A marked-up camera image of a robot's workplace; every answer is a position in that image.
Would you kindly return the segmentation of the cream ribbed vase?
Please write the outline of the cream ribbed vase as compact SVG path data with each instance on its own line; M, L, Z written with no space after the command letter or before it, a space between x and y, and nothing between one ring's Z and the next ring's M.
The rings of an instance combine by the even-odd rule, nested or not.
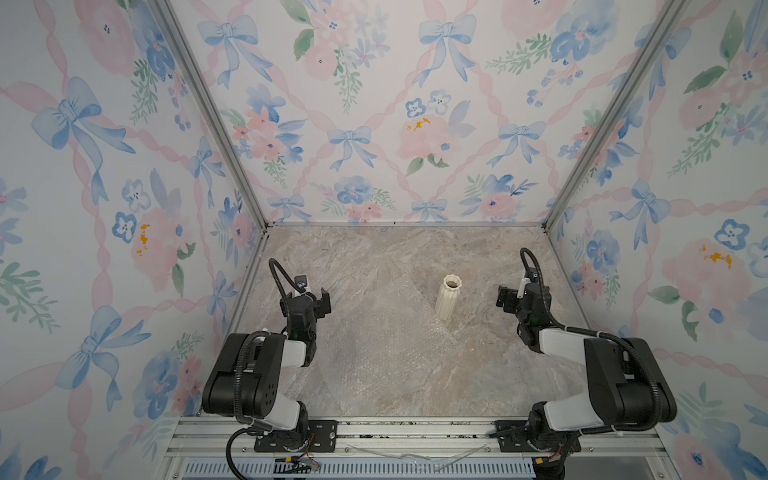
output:
M454 274L446 275L438 289L435 313L443 321L450 319L460 296L462 280Z

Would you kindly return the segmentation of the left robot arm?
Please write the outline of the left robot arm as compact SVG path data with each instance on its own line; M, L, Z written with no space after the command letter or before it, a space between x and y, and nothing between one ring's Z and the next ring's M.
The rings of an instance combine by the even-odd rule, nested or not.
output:
M279 392L280 375L311 365L318 321L332 312L332 302L327 290L313 292L305 275L290 276L278 260L269 259L268 268L286 325L280 332L228 335L205 383L202 409L235 419L268 447L297 451L310 441L307 407Z

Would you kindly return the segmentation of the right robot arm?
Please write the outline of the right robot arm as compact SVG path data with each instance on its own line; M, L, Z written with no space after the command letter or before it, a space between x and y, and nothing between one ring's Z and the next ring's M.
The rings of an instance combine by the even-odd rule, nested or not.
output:
M583 435L645 432L674 421L677 402L648 343L560 322L537 257L523 247L520 258L521 282L499 288L498 307L516 317L517 335L531 351L583 366L586 389L535 403L525 423L497 423L492 437L534 451L564 452Z

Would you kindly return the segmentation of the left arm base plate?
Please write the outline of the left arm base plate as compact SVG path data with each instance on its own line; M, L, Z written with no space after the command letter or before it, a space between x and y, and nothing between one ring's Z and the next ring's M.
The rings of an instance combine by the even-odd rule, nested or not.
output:
M337 442L336 420L300 420L293 430L277 430L258 437L254 443L257 453L298 455L309 453L333 453Z

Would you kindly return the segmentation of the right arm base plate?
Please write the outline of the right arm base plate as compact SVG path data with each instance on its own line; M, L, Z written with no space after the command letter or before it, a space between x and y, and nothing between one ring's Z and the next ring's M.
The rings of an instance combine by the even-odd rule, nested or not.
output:
M489 438L498 442L504 453L555 454L572 436L571 432L558 432L549 427L531 426L527 420L496 420Z

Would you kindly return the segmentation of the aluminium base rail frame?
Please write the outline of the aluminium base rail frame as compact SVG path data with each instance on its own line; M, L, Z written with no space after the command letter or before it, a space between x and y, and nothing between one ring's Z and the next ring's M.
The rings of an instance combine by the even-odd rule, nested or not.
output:
M450 464L465 458L528 458L536 474L558 453L504 453L489 438L491 417L321 417L338 422L333 453L257 453L255 438L231 436L234 422L204 416L180 421L156 473L158 479L230 479L236 463L251 458L271 458L293 466L317 468L326 458L392 458L405 462Z

